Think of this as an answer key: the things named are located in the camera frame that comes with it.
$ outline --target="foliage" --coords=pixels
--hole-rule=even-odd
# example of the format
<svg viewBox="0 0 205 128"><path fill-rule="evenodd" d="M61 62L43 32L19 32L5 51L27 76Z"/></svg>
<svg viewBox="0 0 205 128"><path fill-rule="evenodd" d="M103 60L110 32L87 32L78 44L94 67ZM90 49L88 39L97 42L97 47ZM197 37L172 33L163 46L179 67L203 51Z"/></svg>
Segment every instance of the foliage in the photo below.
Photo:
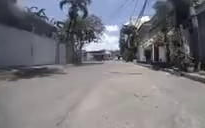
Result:
<svg viewBox="0 0 205 128"><path fill-rule="evenodd" d="M126 61L132 61L137 51L137 28L133 25L123 25L120 31L120 53Z"/></svg>
<svg viewBox="0 0 205 128"><path fill-rule="evenodd" d="M91 0L62 0L60 2L60 9L63 9L65 5L69 5L69 26L68 32L72 29L72 26L76 25L76 20L79 17L79 12L82 12L82 18L85 19L88 16L87 5L91 4Z"/></svg>
<svg viewBox="0 0 205 128"><path fill-rule="evenodd" d="M38 7L32 6L32 7L25 7L27 12L33 13L34 15L40 17L41 19L45 21L49 21L49 18L45 14L45 9L38 9Z"/></svg>
<svg viewBox="0 0 205 128"><path fill-rule="evenodd" d="M95 16L82 19L77 17L76 25L73 26L71 35L69 36L68 28L71 19L67 19L62 23L63 27L60 29L60 40L68 46L73 47L73 52L79 54L85 44L98 42L105 29L102 20Z"/></svg>

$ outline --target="blue sky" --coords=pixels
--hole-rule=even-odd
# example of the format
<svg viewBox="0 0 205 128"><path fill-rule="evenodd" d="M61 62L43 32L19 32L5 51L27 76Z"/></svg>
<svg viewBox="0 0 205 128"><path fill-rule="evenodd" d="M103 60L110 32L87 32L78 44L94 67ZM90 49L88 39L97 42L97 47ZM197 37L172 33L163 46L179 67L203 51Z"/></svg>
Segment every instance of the blue sky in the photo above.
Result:
<svg viewBox="0 0 205 128"><path fill-rule="evenodd" d="M155 1L156 0L149 0L144 13L145 16L151 17L154 14L152 5ZM106 26L106 31L104 32L100 44L92 44L87 46L86 49L117 49L121 25L129 20L136 5L137 8L133 17L137 17L143 6L144 0L138 0L138 4L136 3L137 0L92 0L92 4L89 6L89 13L93 13L102 18ZM47 16L58 20L63 20L67 15L66 11L61 11L59 9L59 0L18 0L18 4L20 6L37 6L39 8L45 8Z"/></svg>

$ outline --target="white wall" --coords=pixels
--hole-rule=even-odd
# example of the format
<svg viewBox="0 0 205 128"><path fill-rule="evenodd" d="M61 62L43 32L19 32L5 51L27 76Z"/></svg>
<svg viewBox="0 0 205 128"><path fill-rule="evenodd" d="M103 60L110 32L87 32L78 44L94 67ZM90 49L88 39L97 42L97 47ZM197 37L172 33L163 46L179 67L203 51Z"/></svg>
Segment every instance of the white wall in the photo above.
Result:
<svg viewBox="0 0 205 128"><path fill-rule="evenodd" d="M145 57L145 50L142 46L138 46L138 61L139 62L145 62L146 57Z"/></svg>
<svg viewBox="0 0 205 128"><path fill-rule="evenodd" d="M0 68L55 64L57 42L0 24Z"/></svg>
<svg viewBox="0 0 205 128"><path fill-rule="evenodd" d="M164 47L159 47L159 61L166 62L166 50Z"/></svg>

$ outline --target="road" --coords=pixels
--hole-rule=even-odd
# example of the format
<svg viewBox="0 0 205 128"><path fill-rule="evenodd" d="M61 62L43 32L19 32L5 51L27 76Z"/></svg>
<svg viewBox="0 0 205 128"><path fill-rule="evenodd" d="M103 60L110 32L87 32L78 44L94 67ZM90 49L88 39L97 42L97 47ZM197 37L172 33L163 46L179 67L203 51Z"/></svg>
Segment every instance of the road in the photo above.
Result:
<svg viewBox="0 0 205 128"><path fill-rule="evenodd" d="M1 124L8 128L205 128L205 84L124 62L69 67L66 72L0 81Z"/></svg>

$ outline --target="asphalt road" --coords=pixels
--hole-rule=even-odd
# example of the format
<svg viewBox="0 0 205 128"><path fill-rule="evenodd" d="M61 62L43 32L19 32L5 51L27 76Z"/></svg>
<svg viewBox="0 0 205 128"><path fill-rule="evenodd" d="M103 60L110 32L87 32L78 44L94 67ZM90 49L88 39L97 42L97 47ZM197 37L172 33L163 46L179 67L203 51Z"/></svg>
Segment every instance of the asphalt road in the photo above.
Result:
<svg viewBox="0 0 205 128"><path fill-rule="evenodd" d="M136 64L0 82L0 128L205 128L205 84Z"/></svg>

